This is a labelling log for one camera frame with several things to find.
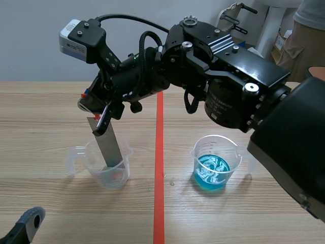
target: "table surface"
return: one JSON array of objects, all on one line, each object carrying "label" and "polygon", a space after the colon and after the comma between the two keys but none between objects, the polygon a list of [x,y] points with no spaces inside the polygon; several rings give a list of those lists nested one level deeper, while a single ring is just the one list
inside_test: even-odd
[{"label": "table surface", "polygon": [[[42,206],[47,215],[35,244],[153,242],[156,96],[143,101],[141,113],[126,108],[113,121],[135,153],[125,187],[107,191],[86,170],[71,178],[64,167],[68,149],[92,138],[88,114],[76,107],[89,85],[0,82],[0,236],[25,210]],[[246,145],[250,134],[218,126],[203,105],[187,114],[183,89],[171,87],[164,99],[166,243],[324,243],[324,223],[262,165],[250,176],[243,162],[223,191],[200,191],[191,180],[195,142],[219,134]]]}]

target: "blue liquid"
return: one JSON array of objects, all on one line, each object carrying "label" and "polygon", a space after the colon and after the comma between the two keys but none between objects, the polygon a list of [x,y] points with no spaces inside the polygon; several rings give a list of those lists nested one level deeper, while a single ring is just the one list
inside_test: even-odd
[{"label": "blue liquid", "polygon": [[[226,161],[216,155],[203,155],[199,157],[199,161],[207,168],[215,171],[230,171],[230,167]],[[222,188],[226,184],[230,174],[218,174],[198,164],[197,168],[194,170],[194,177],[199,186],[204,190],[216,190]]]}]

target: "robotic arm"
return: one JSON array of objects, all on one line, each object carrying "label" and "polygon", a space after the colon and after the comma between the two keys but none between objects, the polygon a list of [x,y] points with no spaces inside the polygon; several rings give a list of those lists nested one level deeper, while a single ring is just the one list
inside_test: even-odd
[{"label": "robotic arm", "polygon": [[[150,24],[168,32],[166,42],[144,32],[139,53],[121,62],[106,45],[101,28],[101,21],[110,18]],[[158,47],[145,49],[146,37]],[[128,15],[72,20],[60,32],[60,49],[100,69],[78,101],[80,109],[102,115],[93,131],[96,136],[104,134],[111,118],[121,118],[123,102],[137,113],[140,100],[170,84],[183,87],[188,113],[195,113],[203,101],[215,123],[244,133],[255,129],[248,150],[304,209],[325,221],[325,82],[310,78],[290,92],[284,85],[288,71],[193,16],[170,30]]]}]

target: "red tape line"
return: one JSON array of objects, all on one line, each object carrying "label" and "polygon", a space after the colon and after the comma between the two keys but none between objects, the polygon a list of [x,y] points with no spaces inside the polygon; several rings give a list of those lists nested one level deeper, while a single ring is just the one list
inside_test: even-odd
[{"label": "red tape line", "polygon": [[160,92],[157,95],[156,148],[154,165],[153,244],[165,244],[163,92]]}]

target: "person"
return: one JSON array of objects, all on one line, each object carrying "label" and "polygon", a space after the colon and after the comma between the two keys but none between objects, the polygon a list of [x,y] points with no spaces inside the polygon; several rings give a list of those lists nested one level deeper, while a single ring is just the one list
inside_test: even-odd
[{"label": "person", "polygon": [[291,71],[288,81],[301,83],[310,67],[325,66],[325,0],[303,0],[294,21],[277,65]]}]

